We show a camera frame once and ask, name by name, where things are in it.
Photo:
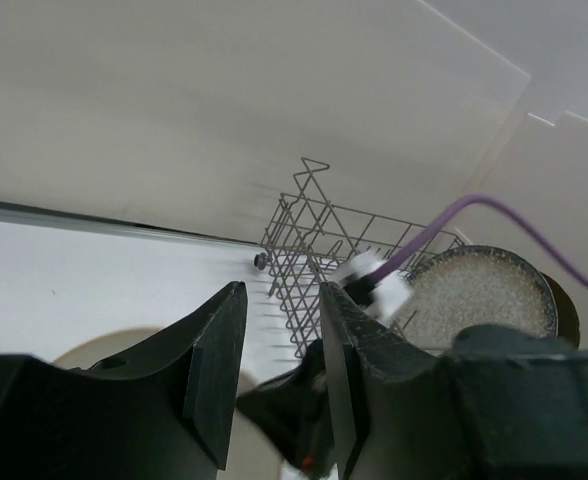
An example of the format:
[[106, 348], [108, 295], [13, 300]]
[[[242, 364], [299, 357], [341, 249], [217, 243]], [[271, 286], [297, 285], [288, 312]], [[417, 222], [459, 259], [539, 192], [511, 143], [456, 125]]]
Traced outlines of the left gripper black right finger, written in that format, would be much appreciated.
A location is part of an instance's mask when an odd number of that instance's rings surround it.
[[588, 479], [588, 350], [498, 325], [433, 356], [321, 288], [343, 479]]

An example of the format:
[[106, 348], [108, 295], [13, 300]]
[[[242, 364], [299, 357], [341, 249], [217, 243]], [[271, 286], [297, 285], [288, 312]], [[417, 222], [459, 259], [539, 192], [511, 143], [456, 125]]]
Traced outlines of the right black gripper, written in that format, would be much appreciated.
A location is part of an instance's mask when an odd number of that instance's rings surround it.
[[296, 368], [239, 395], [236, 407], [303, 478], [330, 477], [334, 437], [320, 339]]

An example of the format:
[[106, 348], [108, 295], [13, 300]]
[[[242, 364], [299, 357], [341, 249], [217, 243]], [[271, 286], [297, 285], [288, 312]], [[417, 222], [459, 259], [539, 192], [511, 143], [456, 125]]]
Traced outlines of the brown glazed round plate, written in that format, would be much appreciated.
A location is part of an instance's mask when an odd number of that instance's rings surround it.
[[577, 309], [562, 286], [549, 275], [542, 273], [547, 281], [557, 309], [558, 327], [557, 335], [565, 339], [575, 349], [580, 346], [580, 320]]

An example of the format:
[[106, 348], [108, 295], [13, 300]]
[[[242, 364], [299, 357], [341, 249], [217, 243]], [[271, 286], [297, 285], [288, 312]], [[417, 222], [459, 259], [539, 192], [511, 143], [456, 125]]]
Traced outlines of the speckled white dark-rimmed plate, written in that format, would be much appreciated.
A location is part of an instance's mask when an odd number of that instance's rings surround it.
[[407, 281], [413, 295], [392, 330], [429, 353], [448, 349], [460, 331], [476, 325], [507, 326], [535, 337], [557, 334], [549, 283], [511, 251], [454, 248], [414, 267]]

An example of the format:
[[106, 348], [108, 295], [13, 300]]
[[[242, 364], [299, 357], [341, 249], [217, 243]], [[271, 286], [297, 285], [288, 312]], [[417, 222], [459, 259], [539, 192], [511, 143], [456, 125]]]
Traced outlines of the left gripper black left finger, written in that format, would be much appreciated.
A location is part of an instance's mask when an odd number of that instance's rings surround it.
[[247, 316], [232, 282], [140, 343], [183, 356], [138, 371], [0, 355], [0, 479], [213, 479], [227, 463]]

